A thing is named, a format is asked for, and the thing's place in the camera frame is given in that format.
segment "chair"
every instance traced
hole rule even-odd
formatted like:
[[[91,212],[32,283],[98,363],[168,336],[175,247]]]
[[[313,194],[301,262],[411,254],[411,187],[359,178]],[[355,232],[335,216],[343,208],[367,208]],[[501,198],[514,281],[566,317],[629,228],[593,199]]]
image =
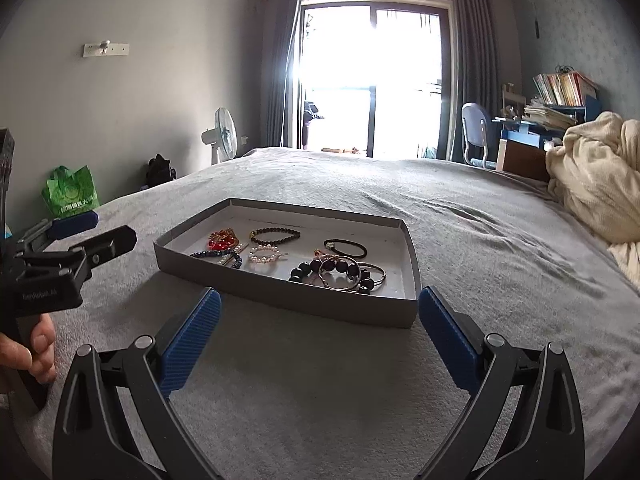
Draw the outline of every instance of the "chair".
[[[495,170],[495,162],[487,161],[488,150],[495,146],[497,136],[491,117],[487,111],[476,103],[467,103],[462,107],[462,131],[465,135],[465,162],[476,168]],[[478,146],[484,150],[482,160],[469,160],[469,145]]]

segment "window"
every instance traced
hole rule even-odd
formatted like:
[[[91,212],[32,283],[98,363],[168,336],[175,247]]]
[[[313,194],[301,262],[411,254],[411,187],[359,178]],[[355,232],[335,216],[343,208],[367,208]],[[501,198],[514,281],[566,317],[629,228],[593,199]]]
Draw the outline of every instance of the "window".
[[[445,158],[449,17],[400,4],[303,8],[298,147]]]

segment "human hand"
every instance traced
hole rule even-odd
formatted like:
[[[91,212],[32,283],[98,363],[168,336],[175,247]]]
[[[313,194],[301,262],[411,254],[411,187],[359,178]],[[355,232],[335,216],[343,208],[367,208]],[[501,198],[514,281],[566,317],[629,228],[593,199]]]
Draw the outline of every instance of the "human hand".
[[[0,394],[11,391],[1,367],[28,370],[40,384],[56,378],[53,364],[56,329],[49,314],[41,314],[40,322],[31,331],[31,347],[34,355],[21,344],[0,333]]]

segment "pearl hair clip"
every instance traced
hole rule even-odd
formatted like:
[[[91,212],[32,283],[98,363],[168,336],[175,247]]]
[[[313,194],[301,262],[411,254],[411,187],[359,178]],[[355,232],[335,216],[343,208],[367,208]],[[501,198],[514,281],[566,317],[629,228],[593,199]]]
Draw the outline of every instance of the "pearl hair clip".
[[[257,256],[256,253],[267,251],[270,252],[270,256]],[[289,253],[281,253],[279,248],[276,246],[272,246],[271,244],[260,245],[251,249],[249,252],[249,261],[252,264],[273,264],[275,263],[281,256],[286,256]]]

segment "green shopping bag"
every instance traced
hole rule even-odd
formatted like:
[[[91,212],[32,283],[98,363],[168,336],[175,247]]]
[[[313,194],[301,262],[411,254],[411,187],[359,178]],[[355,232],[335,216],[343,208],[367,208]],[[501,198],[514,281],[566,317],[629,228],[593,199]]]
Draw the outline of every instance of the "green shopping bag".
[[[100,205],[91,171],[85,166],[73,173],[60,166],[53,170],[42,190],[42,197],[55,218],[66,218]]]

